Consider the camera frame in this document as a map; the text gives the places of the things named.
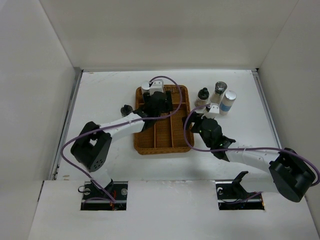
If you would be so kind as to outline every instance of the table surface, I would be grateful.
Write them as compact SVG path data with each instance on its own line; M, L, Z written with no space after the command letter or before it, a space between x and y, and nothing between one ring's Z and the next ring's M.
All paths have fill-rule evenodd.
M237 99L228 115L216 117L224 135L246 145L278 147L250 70L85 72L66 139L79 135L87 122L103 124L121 118L120 108L124 104L134 106L136 89L141 83L159 75L171 77L187 87L191 108L201 88L207 87L212 93L217 81L226 82L228 90L237 93ZM164 84L171 82L165 79ZM207 149L198 134L194 135L194 141L195 147ZM66 156L80 166L70 154L70 148L69 145L65 149ZM261 173L253 167L218 160L209 152L190 150L186 153L140 155L134 149L133 135L111 144L106 167L115 181L216 180L233 179L241 171L249 171L252 177ZM57 179L87 180L87 177L62 160Z
M29 240L318 240L305 200L219 210L215 183L129 181L126 211L80 211L83 181L46 181Z

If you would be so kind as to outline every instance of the can lid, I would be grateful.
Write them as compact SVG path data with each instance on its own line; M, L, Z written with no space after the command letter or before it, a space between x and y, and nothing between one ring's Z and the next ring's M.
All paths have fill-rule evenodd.
M149 91L149 90L150 90L149 81L144 81L144 82L141 84L141 89L144 90L144 91Z
M209 98L209 92L208 89L206 87L204 87L203 89L201 89L198 93L198 98L201 100L207 100Z
M227 91L224 96L230 101L234 101L237 98L237 94L234 91Z
M215 84L214 91L217 94L223 94L225 90L227 89L228 85L224 81L217 81Z

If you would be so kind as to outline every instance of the robotic arm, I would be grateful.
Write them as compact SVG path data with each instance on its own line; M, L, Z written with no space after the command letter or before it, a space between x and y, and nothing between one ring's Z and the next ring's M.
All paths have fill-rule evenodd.
M150 119L160 117L163 113L173 111L171 92L163 90L163 81L152 82L150 91L143 94L144 104L137 110L128 113L127 116L105 124L98 125L93 121L88 122L82 129L81 134L87 133L99 128L118 125L130 122L129 124L102 130L82 137L74 142L71 147L71 154L75 159L85 166L95 181L104 187L108 192L113 187L113 181L107 173L104 166L111 143L116 140L142 132L152 127L157 120Z
M215 116L219 113L216 104L207 107L204 114L193 112L187 122L193 133L200 134L205 145L211 150L251 148L223 135ZM247 171L241 172L230 184L225 185L225 196L244 199L250 192L275 192L293 202L300 202L316 179L311 169L300 159L287 153L260 151L217 151L213 155L231 163L242 163L262 170L257 178L249 178Z

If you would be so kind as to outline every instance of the bottle label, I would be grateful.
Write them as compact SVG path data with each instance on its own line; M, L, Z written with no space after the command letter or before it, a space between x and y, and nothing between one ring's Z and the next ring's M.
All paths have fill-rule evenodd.
M220 103L221 111L228 112L230 110L230 108L231 108L231 106L226 106L222 102Z

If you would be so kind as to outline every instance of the wooden tray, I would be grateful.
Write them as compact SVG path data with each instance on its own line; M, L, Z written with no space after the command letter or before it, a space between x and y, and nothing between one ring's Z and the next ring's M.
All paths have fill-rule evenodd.
M190 113L188 89L183 85L179 86L182 92L182 104L179 111L171 117L157 121L153 127L134 134L133 145L139 154L185 153L190 150L184 139L182 122L182 118ZM164 85L164 90L171 91L173 110L177 109L180 95L176 85ZM142 104L144 104L144 100L141 87L138 87L135 91L135 109ZM186 137L189 143L194 146L194 134L187 130Z

